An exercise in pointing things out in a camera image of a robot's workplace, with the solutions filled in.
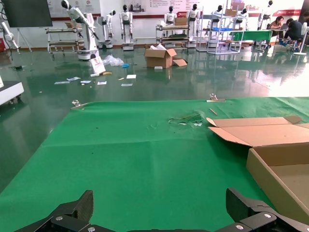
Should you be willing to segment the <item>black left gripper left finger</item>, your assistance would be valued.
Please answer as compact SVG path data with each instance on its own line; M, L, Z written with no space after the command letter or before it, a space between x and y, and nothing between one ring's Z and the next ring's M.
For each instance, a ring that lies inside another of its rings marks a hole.
M105 232L106 228L90 223L94 195L86 190L79 199L60 204L47 217L31 223L19 232Z

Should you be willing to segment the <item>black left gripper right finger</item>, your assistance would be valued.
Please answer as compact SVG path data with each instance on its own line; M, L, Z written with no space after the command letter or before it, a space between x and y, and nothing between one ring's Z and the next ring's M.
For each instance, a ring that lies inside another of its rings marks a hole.
M264 201L244 197L234 188L227 188L226 211L234 223L219 232L307 232L309 226L275 211Z

